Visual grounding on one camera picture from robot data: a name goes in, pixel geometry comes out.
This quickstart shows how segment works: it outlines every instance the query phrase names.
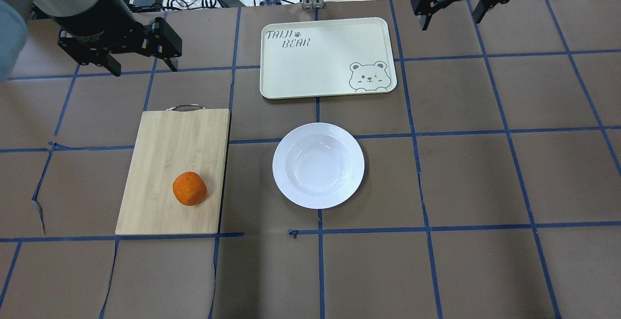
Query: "grid square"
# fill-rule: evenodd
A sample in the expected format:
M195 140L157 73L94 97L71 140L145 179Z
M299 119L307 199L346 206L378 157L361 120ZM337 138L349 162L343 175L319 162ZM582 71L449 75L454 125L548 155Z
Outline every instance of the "grid square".
M157 73L147 110L166 110L182 104L227 109L230 87L230 70Z
M481 55L465 1L453 2L434 14L426 31L421 31L410 0L394 0L393 4L404 58Z
M597 126L567 56L491 58L511 129Z
M53 139L71 78L0 85L0 148L44 148Z
M529 230L434 232L446 318L554 318Z
M77 64L58 46L59 31L51 19L28 22L28 39L11 77L73 75Z
M213 319L319 318L317 236L220 239Z
M224 184L222 232L286 235L288 230L317 229L317 211L289 201L272 174L278 143L229 146Z
M545 0L511 0L489 11L479 31L488 54L565 51Z
M106 319L205 319L213 298L214 239L122 240Z
M550 0L572 51L621 49L620 0Z
M230 67L235 48L237 8L168 12L166 22L183 39L179 68ZM158 61L157 69L168 69Z
M113 241L25 242L0 319L99 317L113 257Z
M539 229L564 318L614 318L621 312L620 231L619 227Z
M574 55L574 62L604 126L621 125L621 53Z
M324 235L326 318L437 316L426 233Z
M529 222L505 135L419 137L418 144L432 226Z
M0 237L41 236L32 199L47 156L46 152L0 153Z
M398 58L397 35L394 31L394 22L388 0L327 2L324 8L319 10L319 20L366 17L378 17L386 21L392 45L392 55L394 58Z
M58 142L64 146L129 146L136 142L149 75L77 78Z
M410 133L401 63L395 63L397 87L388 93L320 98L320 120L352 135Z
M503 128L483 58L406 62L416 131Z
M45 235L114 235L131 153L55 151L38 195Z
M537 222L621 220L621 177L600 131L512 137Z
M358 142L362 184L346 202L323 211L324 229L424 226L412 138Z
M315 98L266 100L259 91L259 69L235 72L231 140L282 138L315 122Z
M621 130L607 130L606 133L617 155L617 160L621 162Z
M17 242L3 242L0 244L0 283L2 283L2 286L4 286L4 279L6 279L9 268L11 268L16 248Z
M155 17L162 17L162 12L146 12L146 13L134 13L133 18L143 25L149 24ZM120 63L121 71L151 71L153 69L153 60L155 57L142 56L137 53L120 53L112 55L113 58ZM78 74L101 74L106 73L109 75L109 71L104 67L98 67L91 63L89 65L80 65L80 71Z
M237 65L259 65L261 63L261 30L266 25L312 20L315 20L315 11L303 9L297 4L242 8L237 43Z

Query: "bear illustration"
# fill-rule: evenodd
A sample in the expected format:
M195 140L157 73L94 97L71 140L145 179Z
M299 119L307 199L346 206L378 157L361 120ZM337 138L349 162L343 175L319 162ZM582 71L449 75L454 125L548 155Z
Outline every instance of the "bear illustration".
M390 87L391 81L386 72L386 63L382 61L368 65L354 62L350 65L350 71L350 87L356 92L379 91L379 89L388 91Z

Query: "person's arm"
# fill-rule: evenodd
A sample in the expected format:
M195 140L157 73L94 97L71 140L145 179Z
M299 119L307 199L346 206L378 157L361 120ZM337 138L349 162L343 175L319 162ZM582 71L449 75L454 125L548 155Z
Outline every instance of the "person's arm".
M0 82L4 82L22 51L28 30L33 0L0 0Z

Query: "blue grid line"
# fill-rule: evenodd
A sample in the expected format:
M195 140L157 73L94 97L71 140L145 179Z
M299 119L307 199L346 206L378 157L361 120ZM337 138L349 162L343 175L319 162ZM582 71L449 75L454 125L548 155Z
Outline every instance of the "blue grid line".
M58 135L58 131L60 131L60 125L63 123L63 118L65 117L65 111L67 110L67 106L69 105L69 97L71 97L71 91L73 91L73 85L75 85L76 83L76 76L78 76L79 70L80 70L80 64L77 64L76 69L73 72L73 78L71 79L69 90L67 90L67 96L65 97L65 102L63 103L63 109L60 111L60 116L58 117L58 122L56 123L56 129L54 130L54 137Z
M539 223L537 228L574 228L621 226L621 221Z
M231 70L233 67L186 67L184 69L177 69L177 71L172 71L170 69L162 69L156 70L156 74L162 73L191 73L192 71L216 71L216 70Z
M231 67L231 89L229 93L229 110L233 111L233 95L235 94L235 70L237 69L237 47L239 46L239 25L242 20L242 8L237 8L235 23L235 44L233 45L233 65Z
M570 55L595 55L601 53L621 53L621 50L586 50L586 51L570 51ZM515 57L515 56L546 56L546 55L567 55L568 52L537 52L537 53L503 53L488 55L488 58L503 58L503 57ZM431 57L412 57L412 58L393 58L394 62L417 62L423 60L451 60L451 59L468 59L468 58L483 58L483 55L462 55L462 56L431 56ZM236 69L260 69L260 65L244 65L236 66ZM188 71L214 71L214 70L231 70L232 67L189 67L185 69L178 69L178 73L186 73ZM150 70L142 71L123 71L120 75L140 75L150 74ZM169 69L156 70L156 74L172 73ZM93 76L110 76L110 73L89 73L78 74L77 78L90 78ZM15 78L8 78L7 81L30 81L30 80L50 80L50 79L64 79L73 78L73 75L46 75L46 76L20 76Z
M282 138L238 139L238 140L229 140L229 144L275 143L275 142L280 142L281 140Z
M326 288L324 286L324 212L317 210L317 239L319 241L319 314L326 319Z
M108 304L108 296L110 295L110 288L113 285L114 266L116 265L117 253L118 253L118 238L114 241L113 268L110 270L110 278L108 279L108 290L106 292L104 304L103 306L101 306L101 310L99 311L99 319L104 319L104 315L106 314L106 305Z
M537 228L560 229L560 228L588 228L588 227L607 227L621 226L621 221L593 221L593 222L552 222L537 223ZM372 234L372 233L432 233L443 231L494 231L494 230L530 230L532 225L528 224L484 224L472 226L437 226L437 227L381 227L381 228L346 228L322 230L326 234ZM317 235L319 230L289 230L289 235L296 238L298 235Z
M11 266L9 267L9 272L6 275L6 279L4 280L4 286L2 287L2 293L0 293L0 308L2 308L2 302L4 302L4 296L6 296L6 289L9 288L9 281L11 281L11 276L13 275L13 270L15 269L15 263L17 262L17 257L19 255L19 250L22 248L22 243L18 242L15 247L15 252L13 253L13 259L11 260Z
M411 133L392 133L392 134L357 134L353 136L355 139L366 138L400 138L400 137L412 137Z
M31 153L34 151L49 151L47 148L0 149L0 153Z
M619 165L619 160L617 158L615 150L612 147L612 143L610 143L610 138L608 138L608 134L604 130L604 124L602 123L602 119L599 117L599 114L597 113L597 109L595 107L595 104L593 103L593 99L590 97L590 94L588 93L588 89L586 87L586 84L584 83L583 77L582 77L582 75L580 75L580 71L578 70L576 62L574 61L574 57L572 56L572 53L570 52L570 47L567 44L567 41L565 40L565 36L563 35L563 31L561 30L561 25L559 24L558 20L556 19L556 15L554 14L554 10L552 9L552 5L550 4L550 0L545 0L545 3L546 3L546 5L548 5L548 11L550 11L550 15L552 16L552 20L554 20L554 24L556 25L556 29L558 31L558 35L561 37L561 41L563 42L563 46L565 47L565 51L567 51L567 53L568 53L568 56L570 58L570 62L572 63L572 67L574 68L574 72L576 73L576 77L578 78L578 81L580 82L580 86L583 89L584 96L586 97L586 99L588 101L588 104L590 105L590 108L593 111L593 115L595 116L595 119L597 120L597 124L599 125L599 129L601 129L601 131L602 131L602 135L604 136L604 140L606 141L606 146L608 146L608 150L610 151L610 155L612 156L612 160L614 161L615 166L617 167L617 172L621 176L621 166Z
M145 96L145 106L142 107L142 111L147 111L149 106L149 99L151 98L151 89L153 88L153 78L155 78L155 68L157 67L157 58L153 58L153 66L151 67L151 76L149 76L149 85L147 87L147 95Z
M621 126L604 126L606 130L619 130ZM509 130L510 133L554 133L554 132L572 132L572 131L599 131L600 127L559 127L559 128L541 128L541 129L514 129ZM506 131L498 130L481 130L481 131L446 131L446 132L423 132L415 133L416 137L432 137L446 135L479 135L479 134L505 134ZM356 139L366 138L400 138L410 137L410 133L388 133L388 134L357 134L353 137ZM263 138L263 139L237 139L229 140L229 144L255 144L255 143L273 143L280 142L282 138ZM110 146L110 147L67 147L56 143L58 151L115 151L122 149L133 149L131 146ZM0 153L16 153L16 152L32 152L32 151L49 151L47 148L17 148L17 149L0 149Z
M46 76L20 76L16 78L8 78L8 82L21 82L29 80L49 80L49 79L70 79L73 75L46 75Z
M599 53L621 53L621 50L588 50L588 51L570 51L572 55L596 55Z
M415 135L416 130L414 127L414 120L412 118L412 106L410 104L410 95L409 95L409 90L408 90L408 78L406 76L406 65L403 60L403 48L401 45L401 36L399 35L399 25L397 23L397 15L394 10L394 3L392 0L389 0L389 3L390 3L391 14L392 14L392 22L394 23L395 36L397 38L397 47L399 49L399 58L401 58L401 76L403 78L403 91L406 96L406 108L408 109L408 120L410 121L410 131L412 133L411 137L412 137L412 144L413 144L413 150L414 150L414 161L416 163L416 177L417 177L417 181L419 185L419 194L421 195L421 207L422 207L422 212L423 212L423 220L425 221L427 250L429 253L429 265L430 265L431 277L432 277L432 283L433 283L433 295L435 297L435 306L436 306L438 318L442 319L443 315L442 315L442 305L441 305L441 298L440 298L440 289L438 285L438 275L437 275L437 271L435 267L435 255L433 253L433 241L431 237L429 217L426 212L425 199L423 196L423 189L421 186L421 160L419 158L419 145L418 145L418 140L416 139L416 135Z
M131 146L110 146L110 147L67 147L62 144L53 143L55 151L122 151L126 149L133 149Z
M42 236L2 237L0 242L57 242L57 241L111 241L111 240L168 240L168 239L211 239L218 237L243 237L244 233L175 234L175 235L87 235L87 236Z
M244 65L241 67L235 67L236 69L260 69L260 65Z
M209 308L208 319L213 318L213 302L215 302L215 280L217 279L218 274L218 255L220 253L220 238L216 237L215 242L213 244L213 296L211 297L211 308Z
M143 71L122 71L120 75L140 75L140 74L150 74L150 70ZM111 73L89 73L89 74L79 74L76 77L78 78L92 78L95 76L112 76Z
M470 10L470 14L472 16L473 8L472 3L468 0L468 9ZM552 287L552 281L550 280L550 273L548 273L548 265L545 260L545 255L543 254L543 248L541 246L541 241L539 240L539 234L537 232L537 226L535 224L535 217L533 215L532 208L530 206L530 200L528 199L528 193L526 192L526 184L524 184L524 179L522 176L522 170L520 168L520 163L517 159L517 154L515 153L515 147L513 144L513 139L511 138L511 131L508 128L507 118L505 116L503 110L503 103L501 102L500 95L498 93L498 89L496 87L496 83L494 80L494 74L492 73L492 68L490 66L490 60L487 56L487 51L485 49L485 45L483 43L483 38L481 37L481 32L479 31L479 26L475 22L474 18L472 19L474 29L476 31L476 37L479 40L479 45L481 46L481 51L483 52L485 66L488 70L488 75L490 76L490 83L492 85L492 90L494 91L494 97L496 98L496 103L498 105L498 110L501 113L501 119L503 120L503 126L506 132L508 146L511 151L511 156L513 157L513 162L515 166L515 171L517 172L517 178L520 182L520 188L522 189L522 196L524 199L524 204L526 206L526 212L528 213L528 220L530 221L530 226L532 228L533 237L535 238L535 245L537 246L537 253L539 254L539 261L541 262L541 268L543 270L543 277L545 277L546 285L548 286L548 293L550 295L550 300L552 301L552 308L554 310L555 317L557 319L561 319L561 312L558 308L558 303L556 302L556 295L554 293L554 288Z
M41 204L38 202L38 193L39 193L39 190L41 189L41 185L43 184L43 179L45 178L45 173L47 172L47 169L49 167L49 162L51 162L51 156L53 154L54 154L54 145L52 145L51 149L49 150L49 153L47 155L47 160L45 160L45 166L43 167L43 171L41 172L41 177L39 178L37 182L37 186L35 187L35 191L33 192L33 198L32 198L33 205L38 210L39 222L41 224L41 233L43 234L45 234L45 220L43 216L43 208Z

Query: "tray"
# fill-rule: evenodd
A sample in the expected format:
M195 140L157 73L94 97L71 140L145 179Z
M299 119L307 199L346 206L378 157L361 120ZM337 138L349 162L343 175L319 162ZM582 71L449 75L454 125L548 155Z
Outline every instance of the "tray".
M277 23L261 32L260 91L270 100L386 93L396 86L382 18Z

